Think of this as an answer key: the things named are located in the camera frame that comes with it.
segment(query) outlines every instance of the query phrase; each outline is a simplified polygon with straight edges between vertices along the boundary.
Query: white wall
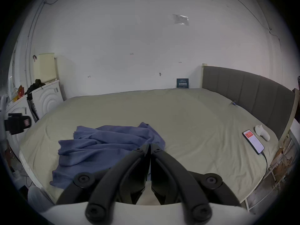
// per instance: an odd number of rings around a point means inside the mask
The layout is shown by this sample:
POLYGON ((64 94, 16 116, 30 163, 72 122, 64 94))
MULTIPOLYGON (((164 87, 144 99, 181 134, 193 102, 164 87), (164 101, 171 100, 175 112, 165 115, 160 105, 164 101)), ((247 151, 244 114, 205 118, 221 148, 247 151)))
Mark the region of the white wall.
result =
MULTIPOLYGON (((241 1, 267 27, 257 1, 241 1)), ((32 65, 34 54, 55 53, 67 98, 173 88, 176 78, 190 78, 196 88, 202 63, 293 89, 299 54, 282 20, 272 32, 279 31, 282 53, 278 39, 237 0, 59 0, 43 7, 28 57, 32 65), (174 24, 172 14, 188 16, 190 25, 174 24)))

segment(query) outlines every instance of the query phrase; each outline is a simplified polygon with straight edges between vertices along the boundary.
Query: beige bedsheet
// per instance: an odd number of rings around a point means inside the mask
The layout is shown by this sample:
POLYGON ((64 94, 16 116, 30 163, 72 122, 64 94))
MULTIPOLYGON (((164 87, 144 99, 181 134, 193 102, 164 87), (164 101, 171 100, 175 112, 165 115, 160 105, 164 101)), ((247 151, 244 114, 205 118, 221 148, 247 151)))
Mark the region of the beige bedsheet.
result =
MULTIPOLYGON (((62 189, 49 184, 58 165, 58 140, 72 139, 76 127, 150 124, 165 140, 166 152, 187 170, 219 174, 242 201, 266 170, 242 132, 261 122, 224 96, 206 89, 164 89, 74 97, 46 114, 26 133, 20 149, 54 201, 62 189)), ((272 130, 264 145, 271 163, 278 139, 272 130)))

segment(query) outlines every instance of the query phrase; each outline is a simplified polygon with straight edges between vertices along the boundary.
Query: gray upholstered headboard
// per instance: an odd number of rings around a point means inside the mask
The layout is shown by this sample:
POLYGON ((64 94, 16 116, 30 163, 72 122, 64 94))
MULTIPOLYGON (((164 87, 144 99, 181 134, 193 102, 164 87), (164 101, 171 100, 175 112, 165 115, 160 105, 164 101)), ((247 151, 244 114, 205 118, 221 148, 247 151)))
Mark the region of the gray upholstered headboard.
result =
POLYGON ((203 66, 202 74, 202 88, 235 100, 272 129, 279 141, 285 138, 295 116, 298 90, 294 93, 268 78, 235 69, 203 66))

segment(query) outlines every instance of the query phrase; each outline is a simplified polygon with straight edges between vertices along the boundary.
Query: smartphone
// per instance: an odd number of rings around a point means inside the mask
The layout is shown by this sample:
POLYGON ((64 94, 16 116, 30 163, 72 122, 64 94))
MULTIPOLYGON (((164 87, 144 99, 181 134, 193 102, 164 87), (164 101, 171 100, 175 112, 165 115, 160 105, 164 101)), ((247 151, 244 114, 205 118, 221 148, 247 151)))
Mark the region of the smartphone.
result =
POLYGON ((243 132, 243 135, 258 155, 264 150, 265 147, 261 144, 253 132, 247 130, 243 132))

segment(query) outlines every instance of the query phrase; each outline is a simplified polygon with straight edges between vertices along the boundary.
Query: small blue sign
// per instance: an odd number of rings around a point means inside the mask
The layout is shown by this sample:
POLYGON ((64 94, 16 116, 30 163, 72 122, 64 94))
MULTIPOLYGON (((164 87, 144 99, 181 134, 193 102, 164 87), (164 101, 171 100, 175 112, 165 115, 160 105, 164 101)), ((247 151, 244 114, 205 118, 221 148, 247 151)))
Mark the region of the small blue sign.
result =
POLYGON ((188 78, 177 78, 177 88, 188 88, 188 78))

